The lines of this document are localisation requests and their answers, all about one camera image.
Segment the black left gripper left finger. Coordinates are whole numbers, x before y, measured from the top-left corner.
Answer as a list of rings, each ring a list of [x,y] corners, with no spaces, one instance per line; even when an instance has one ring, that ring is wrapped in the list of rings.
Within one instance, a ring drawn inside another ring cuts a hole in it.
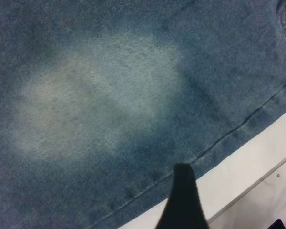
[[[182,195],[182,164],[174,166],[174,179],[170,196],[167,200],[163,213],[157,223],[157,229],[175,229],[180,220],[179,210],[181,208],[181,195]]]

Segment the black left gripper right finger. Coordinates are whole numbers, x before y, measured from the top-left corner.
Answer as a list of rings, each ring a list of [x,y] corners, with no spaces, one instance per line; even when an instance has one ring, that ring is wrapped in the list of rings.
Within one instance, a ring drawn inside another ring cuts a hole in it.
[[[189,164],[185,169],[185,223],[186,229],[207,229],[194,172]]]

